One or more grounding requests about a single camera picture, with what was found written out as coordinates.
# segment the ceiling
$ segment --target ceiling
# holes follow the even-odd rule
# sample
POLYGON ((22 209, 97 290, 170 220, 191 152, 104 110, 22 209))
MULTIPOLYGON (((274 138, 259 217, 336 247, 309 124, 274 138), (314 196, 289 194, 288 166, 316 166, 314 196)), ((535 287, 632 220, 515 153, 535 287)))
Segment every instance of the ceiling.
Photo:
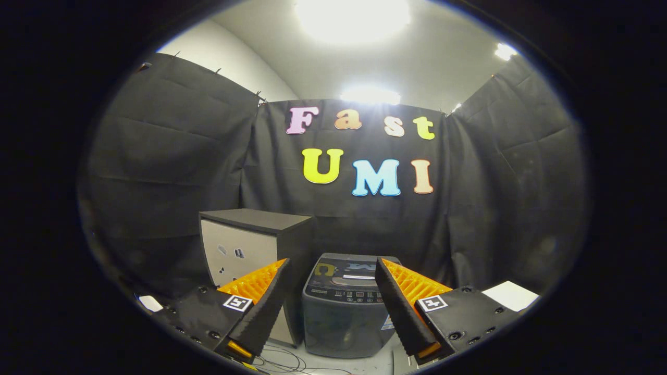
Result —
POLYGON ((427 0, 409 1, 410 23, 369 45, 314 39, 304 32, 294 4, 249 0, 213 20, 252 48, 302 99, 337 99, 350 87, 375 85, 398 92, 401 104, 450 113, 506 63, 494 55, 501 39, 427 0))

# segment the ceiling light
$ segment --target ceiling light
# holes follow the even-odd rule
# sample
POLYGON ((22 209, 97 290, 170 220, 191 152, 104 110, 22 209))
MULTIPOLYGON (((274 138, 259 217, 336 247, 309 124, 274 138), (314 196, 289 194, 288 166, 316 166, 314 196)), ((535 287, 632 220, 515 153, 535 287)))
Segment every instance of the ceiling light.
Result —
POLYGON ((340 95, 342 100, 360 101, 363 103, 398 104, 401 95, 394 91, 378 89, 376 87, 358 87, 340 95))
POLYGON ((509 61, 512 56, 516 56, 517 53, 514 50, 514 48, 510 47, 509 45, 504 45, 502 43, 498 43, 498 49, 496 50, 496 56, 500 57, 501 59, 505 61, 509 61))
POLYGON ((410 21, 405 0, 299 0, 295 10, 305 31, 322 41, 378 41, 410 21))

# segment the floor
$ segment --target floor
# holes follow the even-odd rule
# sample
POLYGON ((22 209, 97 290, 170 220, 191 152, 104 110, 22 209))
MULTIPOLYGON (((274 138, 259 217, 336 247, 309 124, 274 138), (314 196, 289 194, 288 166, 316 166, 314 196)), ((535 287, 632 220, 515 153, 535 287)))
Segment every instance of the floor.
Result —
POLYGON ((305 350, 303 343, 295 349, 291 346, 283 346, 269 341, 264 346, 261 358, 256 358, 253 365, 271 374, 393 375, 394 355, 392 349, 396 345, 400 345, 400 341, 398 335, 394 334, 375 356, 339 359, 310 354, 305 350))

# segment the washing machine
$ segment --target washing machine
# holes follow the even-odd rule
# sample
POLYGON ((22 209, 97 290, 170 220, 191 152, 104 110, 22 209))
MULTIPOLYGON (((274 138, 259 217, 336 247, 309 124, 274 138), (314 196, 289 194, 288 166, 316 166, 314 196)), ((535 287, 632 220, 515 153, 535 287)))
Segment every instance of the washing machine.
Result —
MULTIPOLYGON (((377 256, 324 253, 303 287, 305 348, 334 358, 370 357, 394 334, 375 283, 377 256)), ((399 263, 392 256, 383 256, 399 263)))

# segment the black cloth wall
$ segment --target black cloth wall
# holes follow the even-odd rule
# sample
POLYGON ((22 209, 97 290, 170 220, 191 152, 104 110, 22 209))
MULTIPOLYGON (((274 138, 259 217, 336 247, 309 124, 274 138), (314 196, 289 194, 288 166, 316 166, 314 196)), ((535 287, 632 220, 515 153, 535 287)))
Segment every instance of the black cloth wall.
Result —
POLYGON ((325 252, 395 256, 425 275, 454 282, 446 222, 449 157, 444 116, 407 105, 362 105, 341 100, 301 100, 269 103, 259 108, 241 179, 241 205, 246 208, 314 216, 314 256, 325 252), (292 107, 318 107, 319 114, 303 134, 287 134, 292 107), (336 114, 359 112, 359 129, 337 129, 336 114), (398 117, 405 135, 389 136, 384 118, 398 117), (422 139, 412 120, 433 122, 433 139, 422 139), (307 181, 303 175, 306 148, 322 150, 318 169, 329 171, 329 149, 342 149, 340 174, 329 184, 307 181), (368 160, 377 171, 383 160, 399 161, 399 196, 369 193, 354 196, 357 171, 352 163, 368 160), (426 159, 431 194, 416 194, 410 164, 426 159))
POLYGON ((542 293, 576 258, 588 223, 580 124, 519 56, 445 123, 459 283, 511 280, 542 293))
POLYGON ((449 286, 512 280, 542 293, 569 265, 586 224, 585 171, 576 122, 548 84, 513 57, 446 117, 406 105, 340 100, 265 104, 194 63, 155 54, 103 116, 80 184, 87 228, 154 292, 206 281, 197 212, 253 208, 314 217, 311 257, 323 252, 396 256, 449 286), (286 134, 292 107, 320 113, 286 134), (334 127, 342 109, 362 127, 334 127), (402 119, 403 137, 384 131, 402 119), (412 120, 426 116, 432 140, 412 120), (305 148, 344 151, 326 185, 303 175, 305 148), (352 162, 377 170, 397 159, 399 196, 353 196, 352 162), (427 159, 431 194, 416 194, 410 162, 427 159))
POLYGON ((406 105, 301 100, 260 107, 241 179, 241 205, 315 217, 315 256, 389 255, 450 286, 489 288, 511 280, 543 293, 567 270, 586 228, 579 125, 521 57, 495 74, 453 115, 406 105), (292 107, 318 107, 303 134, 286 134, 292 107), (359 129, 334 127, 359 111, 359 129), (401 118, 403 137, 384 133, 401 118), (432 140, 412 119, 434 123, 432 140), (327 185, 303 176, 305 148, 342 149, 340 176, 327 185), (352 162, 379 168, 397 159, 397 197, 357 197, 352 162), (427 159, 432 194, 415 194, 413 159, 427 159))
POLYGON ((239 207, 250 91, 156 53, 104 113, 79 184, 86 228, 118 266, 173 296, 208 279, 199 211, 239 207))

